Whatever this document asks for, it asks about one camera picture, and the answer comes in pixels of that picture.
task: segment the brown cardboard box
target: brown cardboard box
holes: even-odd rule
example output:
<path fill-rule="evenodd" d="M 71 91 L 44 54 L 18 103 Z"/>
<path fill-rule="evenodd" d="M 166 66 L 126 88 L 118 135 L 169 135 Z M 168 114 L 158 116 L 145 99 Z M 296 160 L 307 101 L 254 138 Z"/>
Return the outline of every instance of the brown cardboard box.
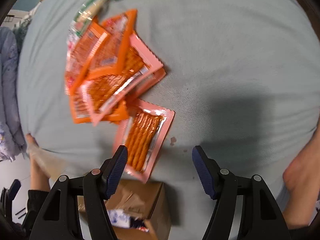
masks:
<path fill-rule="evenodd" d="M 123 209 L 126 213 L 144 219 L 149 232 L 135 228 L 113 227 L 119 240 L 167 240 L 171 228 L 169 208 L 162 182 L 146 184 L 122 179 L 116 193 L 105 201 L 106 208 Z M 83 197 L 78 197 L 79 213 L 86 219 Z"/>

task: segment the snack package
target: snack package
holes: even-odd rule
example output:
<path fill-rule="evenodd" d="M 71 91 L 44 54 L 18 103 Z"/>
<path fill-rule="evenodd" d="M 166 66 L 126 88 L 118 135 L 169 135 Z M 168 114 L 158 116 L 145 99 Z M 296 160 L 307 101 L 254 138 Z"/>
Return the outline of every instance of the snack package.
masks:
<path fill-rule="evenodd" d="M 80 89 L 77 89 L 76 93 L 69 97 L 69 103 L 74 123 L 91 122 L 90 114 L 83 101 Z M 127 111 L 126 101 L 122 100 L 118 103 L 111 114 L 103 117 L 102 121 L 118 123 L 119 121 L 126 120 L 128 118 L 129 114 Z"/>
<path fill-rule="evenodd" d="M 101 45 L 90 63 L 88 79 L 108 74 L 121 74 L 125 56 L 130 46 L 130 35 L 137 17 L 137 10 L 131 9 L 123 14 L 109 18 L 102 27 L 111 34 L 107 42 Z"/>
<path fill-rule="evenodd" d="M 87 80 L 81 86 L 83 99 L 94 126 L 103 116 L 110 113 L 129 91 L 163 67 L 136 34 L 130 36 L 130 45 L 125 68 L 120 75 L 110 74 Z"/>
<path fill-rule="evenodd" d="M 68 47 L 71 47 L 70 49 L 74 48 L 80 37 L 87 30 L 92 19 L 107 1 L 108 0 L 88 0 L 81 6 L 69 27 L 67 44 Z"/>
<path fill-rule="evenodd" d="M 65 71 L 65 93 L 67 95 L 75 94 L 87 73 L 92 57 L 98 47 L 109 37 L 110 34 L 104 28 L 92 21 L 74 48 L 68 47 Z"/>
<path fill-rule="evenodd" d="M 128 106 L 130 118 L 121 121 L 113 150 L 119 145 L 128 148 L 125 171 L 146 183 L 156 157 L 174 117 L 174 111 L 135 100 Z"/>
<path fill-rule="evenodd" d="M 142 80 L 136 87 L 134 87 L 125 97 L 127 102 L 132 102 L 139 96 L 148 91 L 151 87 L 157 84 L 166 75 L 164 68 L 160 68 L 150 76 Z"/>

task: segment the box flap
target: box flap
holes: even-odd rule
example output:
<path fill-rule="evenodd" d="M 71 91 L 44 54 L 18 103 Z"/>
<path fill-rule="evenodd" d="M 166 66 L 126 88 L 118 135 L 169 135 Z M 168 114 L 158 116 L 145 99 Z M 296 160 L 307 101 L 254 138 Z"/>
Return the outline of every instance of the box flap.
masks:
<path fill-rule="evenodd" d="M 161 182 L 143 184 L 138 180 L 121 179 L 116 193 L 106 202 L 106 208 L 123 209 L 133 216 L 147 219 L 153 210 Z"/>

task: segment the blanket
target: blanket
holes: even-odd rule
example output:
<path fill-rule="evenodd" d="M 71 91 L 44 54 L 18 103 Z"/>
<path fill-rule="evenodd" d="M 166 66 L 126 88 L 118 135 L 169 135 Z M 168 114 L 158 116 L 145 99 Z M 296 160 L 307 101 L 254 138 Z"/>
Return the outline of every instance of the blanket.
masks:
<path fill-rule="evenodd" d="M 16 96 L 17 43 L 13 32 L 0 28 L 0 160 L 15 159 L 25 152 Z"/>

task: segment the mattress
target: mattress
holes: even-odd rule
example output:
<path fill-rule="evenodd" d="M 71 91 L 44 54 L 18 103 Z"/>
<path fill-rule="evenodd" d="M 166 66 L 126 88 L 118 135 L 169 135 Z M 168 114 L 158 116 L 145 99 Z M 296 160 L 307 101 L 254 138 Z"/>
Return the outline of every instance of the mattress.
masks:
<path fill-rule="evenodd" d="M 80 176 L 112 155 L 117 126 L 73 124 L 64 94 L 66 37 L 86 0 L 44 0 L 29 27 L 18 75 L 24 133 Z M 214 201 L 191 150 L 238 176 L 260 174 L 285 203 L 282 173 L 319 117 L 320 47 L 295 0 L 118 0 L 101 16 L 138 9 L 136 30 L 167 76 L 142 99 L 176 112 L 151 179 L 166 183 L 169 239 L 201 239 Z M 230 237 L 236 236 L 241 205 Z"/>

